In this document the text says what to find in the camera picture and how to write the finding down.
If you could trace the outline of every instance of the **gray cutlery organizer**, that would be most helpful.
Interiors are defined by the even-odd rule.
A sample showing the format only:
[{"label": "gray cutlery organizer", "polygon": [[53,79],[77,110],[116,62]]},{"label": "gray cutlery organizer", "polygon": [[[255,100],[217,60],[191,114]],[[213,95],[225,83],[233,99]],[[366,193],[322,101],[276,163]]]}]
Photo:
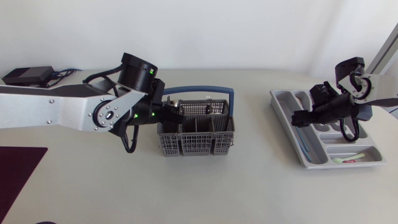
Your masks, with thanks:
[{"label": "gray cutlery organizer", "polygon": [[[355,142],[345,140],[340,131],[338,123],[333,124],[311,124],[306,128],[296,128],[291,125],[292,115],[297,110],[310,110],[312,99],[307,91],[300,90],[271,90],[271,104],[280,122],[282,123],[290,142],[307,169],[327,169],[344,167],[369,167],[386,163],[385,158],[377,149],[374,141],[359,125],[360,135]],[[345,122],[347,134],[353,135],[351,122]],[[306,144],[308,152],[300,147]],[[360,159],[352,163],[335,163],[333,158],[346,158],[359,153],[365,153]]]}]

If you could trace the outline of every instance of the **white table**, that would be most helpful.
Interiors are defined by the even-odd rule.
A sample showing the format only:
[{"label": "white table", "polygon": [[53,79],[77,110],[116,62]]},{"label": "white table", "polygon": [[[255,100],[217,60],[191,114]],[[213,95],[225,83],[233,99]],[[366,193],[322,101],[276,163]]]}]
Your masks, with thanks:
[{"label": "white table", "polygon": [[133,154],[110,133],[2,129],[2,146],[49,149],[4,223],[398,223],[398,121],[383,109],[374,107],[362,125],[386,165],[306,170],[269,90],[310,89],[323,80],[275,70],[160,70],[157,78],[166,87],[234,88],[236,131],[227,156],[164,157],[154,124],[140,128]]}]

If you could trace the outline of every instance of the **dark red mat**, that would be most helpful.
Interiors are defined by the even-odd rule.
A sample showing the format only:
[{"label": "dark red mat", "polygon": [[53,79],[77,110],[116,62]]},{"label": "dark red mat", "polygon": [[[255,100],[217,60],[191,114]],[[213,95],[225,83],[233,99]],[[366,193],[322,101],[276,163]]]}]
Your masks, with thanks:
[{"label": "dark red mat", "polygon": [[44,147],[0,146],[0,223],[46,152]]}]

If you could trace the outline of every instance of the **robotic arm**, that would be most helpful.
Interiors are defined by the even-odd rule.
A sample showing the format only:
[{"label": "robotic arm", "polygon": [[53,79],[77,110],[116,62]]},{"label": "robotic arm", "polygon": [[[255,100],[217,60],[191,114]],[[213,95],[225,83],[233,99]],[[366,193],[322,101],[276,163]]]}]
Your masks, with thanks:
[{"label": "robotic arm", "polygon": [[[340,121],[340,128],[347,141],[359,138],[358,121],[372,117],[371,106],[398,105],[398,79],[385,75],[364,74],[363,58],[355,57],[339,63],[336,68],[337,93],[328,82],[315,85],[310,94],[311,111],[294,111],[292,125],[306,127],[309,124],[328,124]],[[355,134],[349,138],[344,131],[344,118],[351,117]]]},{"label": "robotic arm", "polygon": [[[119,80],[113,82],[107,76],[116,72]],[[174,107],[163,104],[165,84],[155,78],[156,73],[155,65],[124,53],[118,68],[90,75],[83,84],[53,89],[0,86],[0,128],[59,124],[80,131],[109,131],[121,137],[132,153],[139,125],[183,121]],[[96,78],[104,80],[89,84]],[[134,126],[131,147],[128,126]]]}]

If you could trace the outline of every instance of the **blue basket handle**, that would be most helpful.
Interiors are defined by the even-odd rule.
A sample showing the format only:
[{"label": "blue basket handle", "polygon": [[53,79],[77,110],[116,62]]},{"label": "blue basket handle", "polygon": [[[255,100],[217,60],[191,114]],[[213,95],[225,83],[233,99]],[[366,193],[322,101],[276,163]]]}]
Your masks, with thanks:
[{"label": "blue basket handle", "polygon": [[232,116],[234,114],[234,90],[232,88],[222,86],[179,86],[164,89],[163,95],[184,93],[190,91],[209,91],[215,93],[229,94],[229,116]]}]

